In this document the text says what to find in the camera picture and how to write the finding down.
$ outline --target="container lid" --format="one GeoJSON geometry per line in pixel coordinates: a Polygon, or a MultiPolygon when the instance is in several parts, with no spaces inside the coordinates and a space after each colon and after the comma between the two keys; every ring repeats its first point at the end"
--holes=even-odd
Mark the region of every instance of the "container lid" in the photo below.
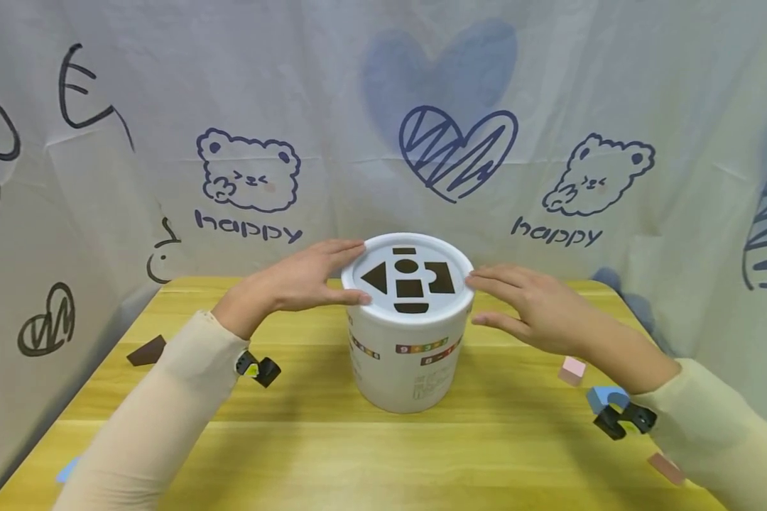
{"type": "Polygon", "coordinates": [[[372,296],[362,310],[384,321],[426,324],[458,314],[474,297],[464,279],[469,259],[449,243],[395,232],[366,241],[366,252],[342,271],[345,289],[372,296]]]}

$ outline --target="white cylindrical container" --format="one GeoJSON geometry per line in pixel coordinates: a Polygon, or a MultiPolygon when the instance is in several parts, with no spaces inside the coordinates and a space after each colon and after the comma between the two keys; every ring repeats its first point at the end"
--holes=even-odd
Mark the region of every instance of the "white cylindrical container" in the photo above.
{"type": "Polygon", "coordinates": [[[361,394],[384,410],[434,407],[447,393],[474,291],[472,264],[449,243],[421,233],[386,233],[342,271],[345,289],[372,296],[350,307],[349,349],[361,394]]]}

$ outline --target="beige long sleeve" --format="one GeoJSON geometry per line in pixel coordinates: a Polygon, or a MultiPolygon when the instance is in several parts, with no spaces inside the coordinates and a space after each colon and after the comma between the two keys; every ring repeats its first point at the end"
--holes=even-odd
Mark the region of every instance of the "beige long sleeve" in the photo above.
{"type": "MultiPolygon", "coordinates": [[[[80,459],[55,511],[151,511],[229,397],[247,344],[197,313],[166,346],[80,459]]],[[[658,421],[665,455],[730,511],[767,511],[767,423],[694,361],[656,392],[633,397],[658,421]]]]}
{"type": "Polygon", "coordinates": [[[238,380],[248,348],[206,312],[170,340],[83,453],[55,511],[150,511],[238,380]]]}
{"type": "Polygon", "coordinates": [[[767,423],[698,362],[655,392],[632,397],[657,413],[654,442],[729,511],[767,511],[767,423]]]}

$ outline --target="yellow wooden tabletop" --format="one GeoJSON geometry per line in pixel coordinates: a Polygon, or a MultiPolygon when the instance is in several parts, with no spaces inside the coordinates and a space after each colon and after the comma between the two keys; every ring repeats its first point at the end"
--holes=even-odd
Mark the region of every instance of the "yellow wooden tabletop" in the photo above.
{"type": "MultiPolygon", "coordinates": [[[[126,355],[169,340],[237,279],[164,286],[0,491],[0,511],[49,510],[57,473],[91,442],[148,371],[126,355]]],[[[608,287],[571,283],[623,322],[608,287]]],[[[478,294],[474,311],[509,308],[478,294]]],[[[352,380],[344,307],[277,313],[250,351],[282,368],[270,388],[242,378],[174,480],[164,510],[722,511],[707,491],[676,488],[637,432],[612,441],[584,394],[611,382],[588,367],[580,388],[557,378],[562,356],[469,325],[455,380],[437,407],[389,414],[352,380]]]]}

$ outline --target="blue arch block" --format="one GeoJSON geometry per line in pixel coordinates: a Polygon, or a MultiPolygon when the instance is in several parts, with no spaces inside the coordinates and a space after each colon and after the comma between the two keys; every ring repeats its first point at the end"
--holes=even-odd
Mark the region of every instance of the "blue arch block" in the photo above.
{"type": "Polygon", "coordinates": [[[61,470],[59,474],[57,474],[57,483],[65,484],[65,482],[68,479],[68,476],[71,475],[71,471],[75,469],[77,466],[77,462],[79,461],[79,456],[72,459],[70,462],[68,462],[67,465],[65,465],[65,468],[61,470]]]}
{"type": "Polygon", "coordinates": [[[631,402],[631,397],[622,387],[591,387],[586,397],[594,415],[599,414],[608,405],[616,405],[624,410],[631,402]]]}

